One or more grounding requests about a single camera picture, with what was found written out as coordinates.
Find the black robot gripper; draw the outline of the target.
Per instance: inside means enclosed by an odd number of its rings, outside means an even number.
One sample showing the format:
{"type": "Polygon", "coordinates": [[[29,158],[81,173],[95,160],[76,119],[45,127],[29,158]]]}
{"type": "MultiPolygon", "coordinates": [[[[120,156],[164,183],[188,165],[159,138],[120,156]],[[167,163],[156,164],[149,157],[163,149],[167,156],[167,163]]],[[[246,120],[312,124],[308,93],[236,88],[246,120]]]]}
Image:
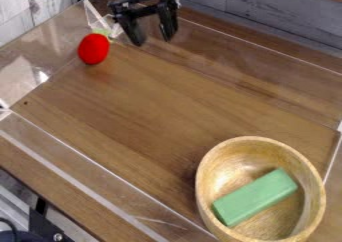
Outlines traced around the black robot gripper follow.
{"type": "Polygon", "coordinates": [[[120,24],[131,43],[137,47],[147,40],[139,18],[157,14],[159,29],[165,42],[177,32],[179,0],[113,0],[108,3],[108,7],[113,20],[120,24]]]}

